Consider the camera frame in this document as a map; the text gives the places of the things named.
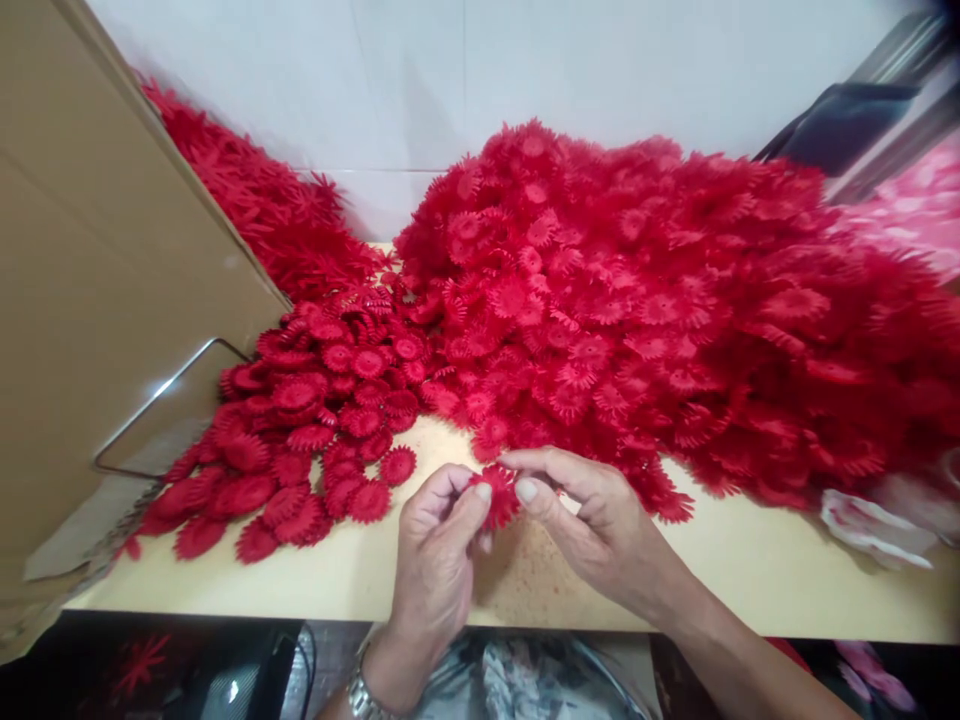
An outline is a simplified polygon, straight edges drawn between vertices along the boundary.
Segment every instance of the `white plastic bag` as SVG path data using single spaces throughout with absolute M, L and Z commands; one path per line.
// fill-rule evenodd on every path
M 923 554 L 936 545 L 937 536 L 876 503 L 826 490 L 820 519 L 835 538 L 867 553 L 885 567 L 933 567 Z

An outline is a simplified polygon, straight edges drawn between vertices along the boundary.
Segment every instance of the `metal watch band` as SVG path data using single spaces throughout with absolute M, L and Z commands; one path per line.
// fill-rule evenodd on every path
M 359 720 L 402 720 L 399 715 L 389 713 L 380 707 L 380 704 L 373 699 L 367 683 L 363 680 L 363 658 L 367 654 L 369 643 L 365 643 L 360 648 L 357 655 L 357 664 L 353 668 L 353 675 L 350 676 L 350 685 L 347 687 L 347 702 L 350 703 L 350 710 L 355 718 Z

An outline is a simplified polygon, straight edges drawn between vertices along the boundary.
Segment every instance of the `wrist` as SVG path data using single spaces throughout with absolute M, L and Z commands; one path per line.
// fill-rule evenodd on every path
M 699 621 L 712 597 L 706 586 L 682 567 L 665 574 L 653 588 L 647 582 L 631 593 L 628 609 L 672 638 Z
M 384 710 L 407 715 L 420 702 L 440 654 L 423 638 L 387 623 L 370 641 L 360 672 Z

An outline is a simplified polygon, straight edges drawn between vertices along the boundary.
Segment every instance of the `table surface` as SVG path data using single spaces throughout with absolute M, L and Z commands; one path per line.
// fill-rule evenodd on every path
M 477 467 L 469 436 L 422 417 L 398 442 L 417 453 L 413 477 L 385 521 L 342 523 L 309 549 L 282 548 L 238 563 L 231 527 L 210 552 L 178 562 L 174 536 L 144 538 L 139 561 L 72 600 L 72 609 L 326 620 L 383 620 L 390 610 L 400 506 L 444 462 Z M 881 568 L 839 545 L 819 520 L 705 495 L 676 464 L 667 472 L 696 500 L 694 518 L 661 526 L 690 568 L 757 632 L 768 636 L 929 643 L 960 640 L 960 553 L 938 547 L 934 570 Z M 501 531 L 477 567 L 470 622 L 516 627 L 646 631 L 568 568 L 535 523 Z

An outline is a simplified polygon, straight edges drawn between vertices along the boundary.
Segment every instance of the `cardboard panel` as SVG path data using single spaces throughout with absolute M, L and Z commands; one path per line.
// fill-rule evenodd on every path
M 19 578 L 94 455 L 210 339 L 249 353 L 287 307 L 105 38 L 76 3 L 0 6 L 0 647 L 30 634 L 18 602 L 76 582 Z

